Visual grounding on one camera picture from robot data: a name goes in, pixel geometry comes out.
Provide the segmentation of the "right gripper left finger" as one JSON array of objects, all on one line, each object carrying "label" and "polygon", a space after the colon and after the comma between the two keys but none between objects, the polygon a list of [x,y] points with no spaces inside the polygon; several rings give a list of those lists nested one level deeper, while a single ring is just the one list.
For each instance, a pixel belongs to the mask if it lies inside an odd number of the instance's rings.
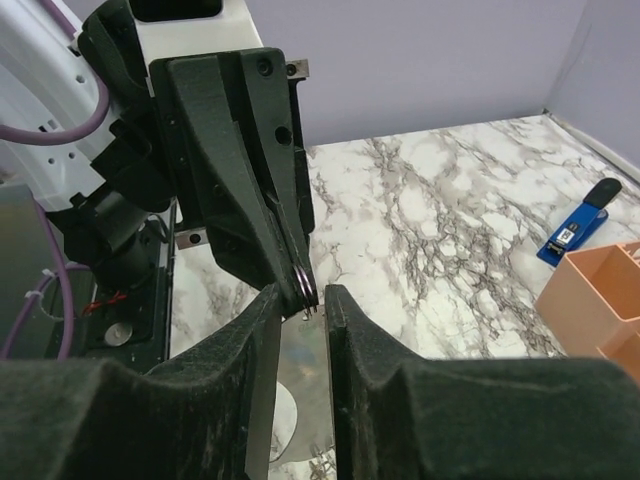
[{"label": "right gripper left finger", "polygon": [[1,365],[5,479],[264,479],[281,300],[138,374],[112,359]]}]

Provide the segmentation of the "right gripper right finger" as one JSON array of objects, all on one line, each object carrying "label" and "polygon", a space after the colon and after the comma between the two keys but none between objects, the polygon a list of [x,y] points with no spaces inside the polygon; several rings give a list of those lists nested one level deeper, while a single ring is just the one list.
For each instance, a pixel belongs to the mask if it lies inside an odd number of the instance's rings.
[{"label": "right gripper right finger", "polygon": [[428,360],[325,290],[341,479],[635,479],[639,389],[614,363]]}]

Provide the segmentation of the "metal key holder red handle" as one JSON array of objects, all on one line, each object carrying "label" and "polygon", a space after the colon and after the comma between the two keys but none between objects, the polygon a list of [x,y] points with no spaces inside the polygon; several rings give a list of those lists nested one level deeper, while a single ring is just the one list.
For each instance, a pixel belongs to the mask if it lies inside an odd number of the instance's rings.
[{"label": "metal key holder red handle", "polygon": [[294,267],[303,310],[282,323],[270,464],[313,459],[333,445],[324,308],[304,270]]}]

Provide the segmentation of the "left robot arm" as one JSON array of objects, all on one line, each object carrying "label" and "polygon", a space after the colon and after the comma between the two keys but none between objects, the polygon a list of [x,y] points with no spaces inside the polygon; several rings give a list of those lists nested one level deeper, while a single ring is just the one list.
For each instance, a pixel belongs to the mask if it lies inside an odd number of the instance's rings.
[{"label": "left robot arm", "polygon": [[177,203],[179,237],[285,315],[316,307],[314,213],[297,88],[243,1],[1,5],[1,166],[66,256],[112,291],[151,274],[138,229]]}]

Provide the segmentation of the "peach desk organizer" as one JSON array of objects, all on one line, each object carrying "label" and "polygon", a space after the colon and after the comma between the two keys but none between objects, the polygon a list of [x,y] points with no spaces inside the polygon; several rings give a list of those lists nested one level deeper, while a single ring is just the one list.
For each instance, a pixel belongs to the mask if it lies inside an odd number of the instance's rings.
[{"label": "peach desk organizer", "polygon": [[564,255],[535,308],[570,357],[603,358],[639,380],[639,242]]}]

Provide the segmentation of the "blue stapler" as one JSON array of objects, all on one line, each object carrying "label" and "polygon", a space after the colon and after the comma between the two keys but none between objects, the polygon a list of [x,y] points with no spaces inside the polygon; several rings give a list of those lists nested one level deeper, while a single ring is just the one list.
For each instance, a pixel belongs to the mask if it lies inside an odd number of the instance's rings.
[{"label": "blue stapler", "polygon": [[607,221],[609,213],[606,207],[621,189],[622,184],[617,179],[600,180],[546,240],[538,250],[537,257],[546,264],[557,267],[565,254],[580,249]]}]

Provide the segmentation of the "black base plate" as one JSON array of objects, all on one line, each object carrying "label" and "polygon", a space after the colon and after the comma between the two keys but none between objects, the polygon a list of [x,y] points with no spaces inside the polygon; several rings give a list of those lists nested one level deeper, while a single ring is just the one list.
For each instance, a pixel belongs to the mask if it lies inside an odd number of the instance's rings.
[{"label": "black base plate", "polygon": [[71,355],[139,373],[168,359],[176,205],[151,213],[109,258],[76,319]]}]

